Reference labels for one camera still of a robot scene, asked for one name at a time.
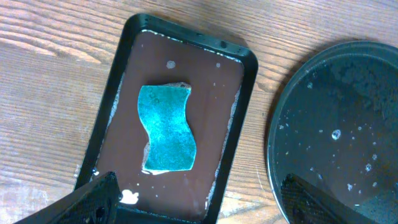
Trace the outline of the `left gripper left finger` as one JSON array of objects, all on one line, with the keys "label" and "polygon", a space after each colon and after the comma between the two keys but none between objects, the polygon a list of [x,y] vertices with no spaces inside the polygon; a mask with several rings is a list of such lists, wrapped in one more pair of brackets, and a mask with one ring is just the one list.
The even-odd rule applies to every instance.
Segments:
[{"label": "left gripper left finger", "polygon": [[107,172],[16,224],[114,223],[119,196],[116,174]]}]

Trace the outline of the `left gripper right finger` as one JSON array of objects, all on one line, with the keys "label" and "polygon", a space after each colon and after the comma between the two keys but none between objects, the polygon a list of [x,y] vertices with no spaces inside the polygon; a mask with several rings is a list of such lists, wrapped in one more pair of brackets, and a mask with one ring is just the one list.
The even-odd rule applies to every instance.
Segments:
[{"label": "left gripper right finger", "polygon": [[283,180],[280,195],[289,223],[374,223],[295,174]]}]

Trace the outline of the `green yellow sponge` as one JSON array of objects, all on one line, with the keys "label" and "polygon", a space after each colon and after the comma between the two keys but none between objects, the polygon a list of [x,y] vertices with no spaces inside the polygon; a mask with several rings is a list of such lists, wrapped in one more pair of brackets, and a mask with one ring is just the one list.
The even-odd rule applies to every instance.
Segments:
[{"label": "green yellow sponge", "polygon": [[141,87],[137,112],[149,138],[143,170],[154,174],[193,168],[197,145],[186,118],[191,91],[187,83]]}]

